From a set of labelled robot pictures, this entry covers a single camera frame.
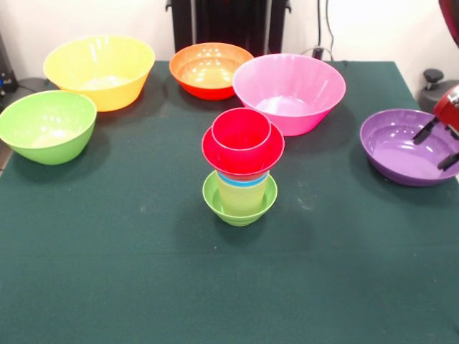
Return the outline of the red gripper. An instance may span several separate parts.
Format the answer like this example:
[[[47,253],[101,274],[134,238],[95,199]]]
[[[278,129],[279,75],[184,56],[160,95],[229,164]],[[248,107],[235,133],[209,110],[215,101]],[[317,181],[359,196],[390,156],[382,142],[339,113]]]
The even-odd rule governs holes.
[[[428,122],[413,137],[413,143],[419,145],[431,134],[432,129],[441,122],[449,129],[455,138],[458,138],[458,86],[451,87],[434,107],[435,117]],[[459,161],[459,153],[450,154],[438,163],[437,168],[442,171],[448,170]]]

